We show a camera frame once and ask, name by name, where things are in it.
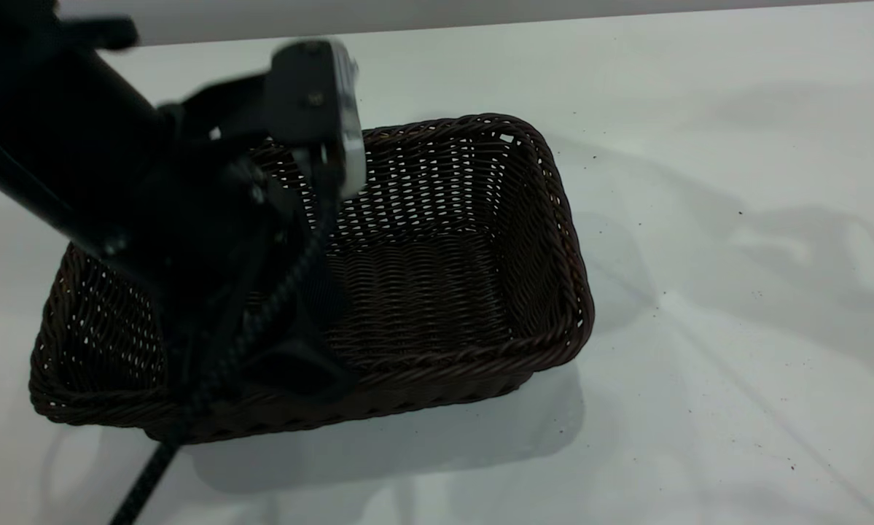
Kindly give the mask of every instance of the dark brown wicker basket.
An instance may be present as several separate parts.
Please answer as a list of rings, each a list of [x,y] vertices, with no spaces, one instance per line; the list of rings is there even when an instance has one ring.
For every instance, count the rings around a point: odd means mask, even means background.
[[[566,194],[540,133],[504,115],[364,134],[369,184],[347,202],[329,264],[351,313],[327,333],[361,376],[334,405],[247,392],[201,421],[191,442],[310,429],[465,403],[562,365],[593,328],[593,299]],[[253,158],[313,196],[290,153]],[[31,355],[31,402],[51,421],[141,427],[176,419],[151,303],[68,248]]]

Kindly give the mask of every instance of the woven basket wall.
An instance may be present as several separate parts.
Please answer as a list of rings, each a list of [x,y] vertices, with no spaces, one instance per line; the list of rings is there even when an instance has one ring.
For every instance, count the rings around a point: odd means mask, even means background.
[[[327,333],[361,376],[334,405],[251,389],[191,442],[310,429],[465,403],[562,365],[593,328],[593,299],[553,156],[515,117],[478,115],[364,134],[369,183],[347,202],[329,264],[353,309]],[[283,147],[254,162],[313,196]],[[176,418],[152,305],[70,246],[31,355],[31,402],[51,421],[141,427]]]

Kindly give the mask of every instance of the white wall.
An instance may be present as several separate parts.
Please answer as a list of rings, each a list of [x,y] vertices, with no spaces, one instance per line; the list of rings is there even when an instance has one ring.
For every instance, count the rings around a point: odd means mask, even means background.
[[[144,44],[479,26],[842,0],[60,0],[61,16],[127,13]]]

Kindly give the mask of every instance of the white tabletop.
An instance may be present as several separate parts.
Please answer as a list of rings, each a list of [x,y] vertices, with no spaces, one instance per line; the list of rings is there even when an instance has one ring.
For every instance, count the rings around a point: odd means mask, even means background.
[[[504,398],[193,446],[144,524],[874,524],[874,3],[344,36],[367,127],[549,139],[598,318]],[[110,62],[154,102],[278,40]],[[34,414],[63,252],[0,195],[0,524],[106,522],[153,449]]]

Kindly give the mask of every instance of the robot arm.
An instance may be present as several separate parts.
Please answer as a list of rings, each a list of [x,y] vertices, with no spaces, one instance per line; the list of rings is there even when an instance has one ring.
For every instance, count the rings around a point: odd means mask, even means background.
[[[324,242],[340,200],[364,185],[356,70],[341,44],[303,41],[267,73],[156,109],[95,51],[136,43],[130,20],[61,21],[53,7],[0,0],[0,190],[129,276],[160,312],[184,418],[114,518],[130,523],[194,419],[240,380],[316,402],[356,384],[297,288],[335,288]],[[313,232],[300,196],[248,159],[269,136],[313,186]],[[256,313],[253,292],[267,297]],[[259,359],[259,375],[241,371]]]

